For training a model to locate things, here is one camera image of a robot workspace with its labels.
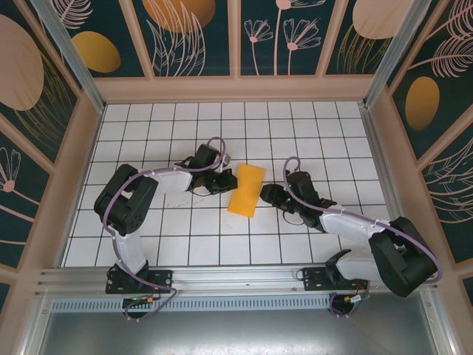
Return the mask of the yellow paper sheet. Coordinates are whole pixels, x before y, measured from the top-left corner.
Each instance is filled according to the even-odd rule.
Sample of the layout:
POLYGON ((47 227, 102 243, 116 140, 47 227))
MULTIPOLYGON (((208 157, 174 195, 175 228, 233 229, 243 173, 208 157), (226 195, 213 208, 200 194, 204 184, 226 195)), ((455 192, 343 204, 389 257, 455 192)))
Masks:
POLYGON ((237 172, 237 188, 231 195, 227 210, 230 213, 253 218, 264 176, 265 169, 241 163, 237 172))

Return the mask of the grey metal sheet panel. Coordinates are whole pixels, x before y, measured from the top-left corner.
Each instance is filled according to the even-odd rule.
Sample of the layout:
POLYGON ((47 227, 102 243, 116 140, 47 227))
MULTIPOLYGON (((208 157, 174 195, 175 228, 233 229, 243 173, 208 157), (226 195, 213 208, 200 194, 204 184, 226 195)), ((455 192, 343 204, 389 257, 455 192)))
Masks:
POLYGON ((120 314, 51 314, 25 355, 451 355, 418 309, 169 312, 142 323, 120 314))

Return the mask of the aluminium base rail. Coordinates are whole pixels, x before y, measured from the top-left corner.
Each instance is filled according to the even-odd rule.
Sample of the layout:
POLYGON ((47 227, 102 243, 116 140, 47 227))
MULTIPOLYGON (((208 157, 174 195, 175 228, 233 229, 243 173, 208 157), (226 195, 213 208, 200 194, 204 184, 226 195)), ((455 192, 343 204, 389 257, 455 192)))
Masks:
MULTIPOLYGON (((172 286, 182 297, 303 294, 302 264, 275 266, 171 267, 172 286)), ((41 271, 37 297, 105 297, 107 267, 66 267, 41 271)))

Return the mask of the aluminium side rail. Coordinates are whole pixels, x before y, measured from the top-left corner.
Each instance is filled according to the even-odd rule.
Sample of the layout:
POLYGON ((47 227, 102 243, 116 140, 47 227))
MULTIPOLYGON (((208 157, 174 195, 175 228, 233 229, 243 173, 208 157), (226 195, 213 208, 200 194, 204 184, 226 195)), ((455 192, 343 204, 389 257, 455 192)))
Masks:
MULTIPOLYGON (((389 174, 389 167, 385 160, 381 141, 378 138, 375 125, 368 110, 360 108, 361 120, 364 125, 364 130, 367 135, 368 144, 373 156, 378 179, 383 192, 384 200, 388 211, 388 221, 393 221, 395 217, 402 216, 402 208, 400 207, 392 179, 389 174)), ((416 252, 416 248, 406 249, 405 246, 412 246, 409 241, 405 240, 404 247, 397 250, 395 244, 389 238, 389 234, 376 232, 368 241, 371 252, 374 254, 375 261, 381 262, 382 266, 388 264, 395 267, 407 268, 415 265, 416 254, 412 255, 412 251, 416 252)))

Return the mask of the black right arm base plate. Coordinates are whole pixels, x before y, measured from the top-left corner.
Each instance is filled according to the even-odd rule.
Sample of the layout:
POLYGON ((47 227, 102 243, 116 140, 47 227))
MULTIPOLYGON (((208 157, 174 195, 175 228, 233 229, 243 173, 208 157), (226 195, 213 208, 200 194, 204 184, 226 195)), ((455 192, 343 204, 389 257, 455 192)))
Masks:
POLYGON ((303 268, 302 282, 305 291, 356 291, 358 286, 369 288, 367 280, 347 280, 338 271, 325 267, 303 268))

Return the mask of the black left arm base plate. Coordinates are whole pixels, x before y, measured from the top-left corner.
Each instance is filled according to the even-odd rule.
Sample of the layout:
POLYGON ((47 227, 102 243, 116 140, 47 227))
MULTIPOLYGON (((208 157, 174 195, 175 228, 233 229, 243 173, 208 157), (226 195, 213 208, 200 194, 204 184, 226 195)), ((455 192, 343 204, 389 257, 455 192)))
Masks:
MULTIPOLYGON (((155 270, 149 271, 146 277, 142 276, 148 283, 153 283, 159 286, 172 286, 172 271, 171 270, 155 270)), ((107 272, 106 294, 152 294, 163 293, 169 294, 170 290, 158 290, 148 285, 139 283, 129 274, 121 270, 111 270, 107 272)))

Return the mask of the aluminium corner post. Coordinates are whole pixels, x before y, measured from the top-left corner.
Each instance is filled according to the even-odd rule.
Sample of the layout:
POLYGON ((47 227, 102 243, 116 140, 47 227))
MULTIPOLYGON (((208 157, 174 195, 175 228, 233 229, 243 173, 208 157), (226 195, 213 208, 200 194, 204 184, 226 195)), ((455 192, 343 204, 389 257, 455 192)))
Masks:
POLYGON ((362 107, 365 110, 370 110, 377 101, 397 63, 401 60, 405 49, 415 35, 419 24, 423 21, 431 3, 432 0, 414 0, 409 6, 363 97, 362 107))
POLYGON ((55 10, 49 3, 49 0, 31 0, 31 3, 35 8, 38 17, 43 20, 45 27, 49 31, 54 42, 64 54, 66 62, 70 65, 76 78, 81 83, 94 108, 102 114, 106 102, 102 98, 92 75, 84 61, 81 59, 75 45, 72 43, 69 33, 60 22, 60 19, 57 17, 55 10))

